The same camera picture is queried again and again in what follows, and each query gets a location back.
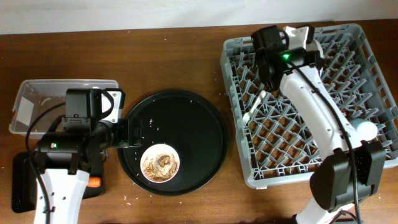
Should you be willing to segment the bowl with food scraps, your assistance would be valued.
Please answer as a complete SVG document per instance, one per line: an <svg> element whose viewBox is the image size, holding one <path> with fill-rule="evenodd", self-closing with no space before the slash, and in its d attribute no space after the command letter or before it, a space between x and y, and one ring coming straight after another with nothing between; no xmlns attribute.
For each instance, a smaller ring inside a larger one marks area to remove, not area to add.
<svg viewBox="0 0 398 224"><path fill-rule="evenodd" d="M154 144L146 149L141 156L141 172L152 183L163 184L172 180L179 168L179 154L167 144Z"/></svg>

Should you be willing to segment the orange carrot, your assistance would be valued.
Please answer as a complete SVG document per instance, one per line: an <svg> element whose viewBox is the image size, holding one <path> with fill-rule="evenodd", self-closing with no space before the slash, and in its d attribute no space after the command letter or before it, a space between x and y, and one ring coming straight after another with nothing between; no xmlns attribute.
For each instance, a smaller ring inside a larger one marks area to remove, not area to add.
<svg viewBox="0 0 398 224"><path fill-rule="evenodd" d="M87 187L89 188L99 188L102 186L101 177L89 177Z"/></svg>

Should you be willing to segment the blue cup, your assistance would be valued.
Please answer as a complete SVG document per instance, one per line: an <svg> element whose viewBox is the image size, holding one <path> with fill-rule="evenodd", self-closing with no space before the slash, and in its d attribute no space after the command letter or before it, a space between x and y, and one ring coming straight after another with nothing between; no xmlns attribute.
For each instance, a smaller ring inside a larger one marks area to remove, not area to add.
<svg viewBox="0 0 398 224"><path fill-rule="evenodd" d="M362 140L371 141L377 136L377 126L366 119L356 118L350 121Z"/></svg>

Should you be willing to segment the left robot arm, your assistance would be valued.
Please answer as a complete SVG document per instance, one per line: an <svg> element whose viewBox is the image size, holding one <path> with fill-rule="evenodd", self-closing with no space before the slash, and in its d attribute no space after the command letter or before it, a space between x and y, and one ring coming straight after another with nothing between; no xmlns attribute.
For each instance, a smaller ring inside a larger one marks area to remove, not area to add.
<svg viewBox="0 0 398 224"><path fill-rule="evenodd" d="M141 147L142 123L119 118L125 93L120 88L69 88L65 107L47 132L28 149L37 183L35 223L77 223L91 171L112 147Z"/></svg>

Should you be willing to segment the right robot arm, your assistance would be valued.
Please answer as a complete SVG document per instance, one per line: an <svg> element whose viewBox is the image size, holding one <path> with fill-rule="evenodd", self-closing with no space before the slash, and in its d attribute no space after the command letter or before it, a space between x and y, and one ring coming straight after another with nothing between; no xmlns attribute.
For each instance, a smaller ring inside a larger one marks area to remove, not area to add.
<svg viewBox="0 0 398 224"><path fill-rule="evenodd" d="M359 203L377 193L386 152L346 119L327 92L321 80L325 56L314 33L310 25L259 29L251 35L254 63L267 89L295 106L322 159L309 180L312 197L294 222L333 223L354 208L351 217L361 223Z"/></svg>

